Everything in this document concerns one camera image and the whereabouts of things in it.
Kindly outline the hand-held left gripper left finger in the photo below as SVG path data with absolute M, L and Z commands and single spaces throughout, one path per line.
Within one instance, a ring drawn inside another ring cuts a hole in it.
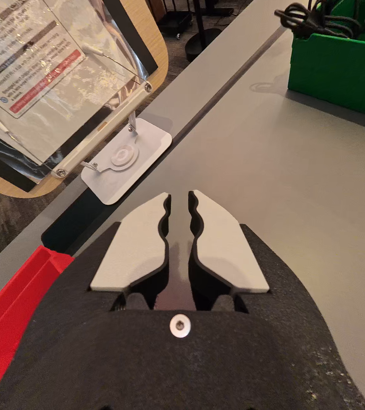
M 169 281 L 171 195 L 163 192 L 126 215 L 110 243 L 93 280 L 92 291 L 140 293 L 154 309 Z

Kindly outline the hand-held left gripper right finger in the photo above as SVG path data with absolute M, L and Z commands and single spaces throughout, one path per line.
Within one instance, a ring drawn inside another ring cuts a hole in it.
M 188 274 L 196 310 L 220 296 L 266 294 L 269 284 L 238 220 L 199 190 L 188 193 L 193 234 Z

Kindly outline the red plastic bin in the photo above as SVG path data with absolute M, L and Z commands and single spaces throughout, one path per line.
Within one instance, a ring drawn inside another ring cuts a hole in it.
M 37 306 L 73 261 L 68 254 L 39 246 L 0 290 L 0 381 Z

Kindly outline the green plastic bin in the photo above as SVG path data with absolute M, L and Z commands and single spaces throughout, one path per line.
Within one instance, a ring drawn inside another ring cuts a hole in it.
M 354 38 L 293 32 L 288 89 L 365 114 L 365 1 L 332 1 L 328 20 Z

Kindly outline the white sign stand base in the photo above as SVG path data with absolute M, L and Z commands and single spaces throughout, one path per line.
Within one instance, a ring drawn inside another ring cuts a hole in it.
M 113 205 L 159 159 L 173 141 L 163 129 L 134 118 L 88 163 L 83 183 L 104 205 Z

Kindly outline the wooden instruction sign board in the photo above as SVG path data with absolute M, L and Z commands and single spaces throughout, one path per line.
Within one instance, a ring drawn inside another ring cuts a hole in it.
M 167 70 L 143 1 L 0 0 L 0 193 L 53 191 Z

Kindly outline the black floor stand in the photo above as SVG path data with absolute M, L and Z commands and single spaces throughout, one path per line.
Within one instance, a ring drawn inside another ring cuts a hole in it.
M 193 1 L 198 33 L 185 44 L 185 54 L 189 63 L 193 62 L 222 32 L 219 28 L 205 29 L 199 0 Z

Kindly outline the black rolling cart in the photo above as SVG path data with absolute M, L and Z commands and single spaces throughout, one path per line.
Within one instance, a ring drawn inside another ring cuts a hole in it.
M 175 1 L 172 0 L 171 2 L 173 10 L 169 11 L 166 1 L 162 1 L 165 8 L 165 15 L 159 20 L 157 26 L 162 34 L 180 40 L 181 34 L 192 25 L 190 2 L 186 0 L 187 10 L 185 11 L 177 10 Z

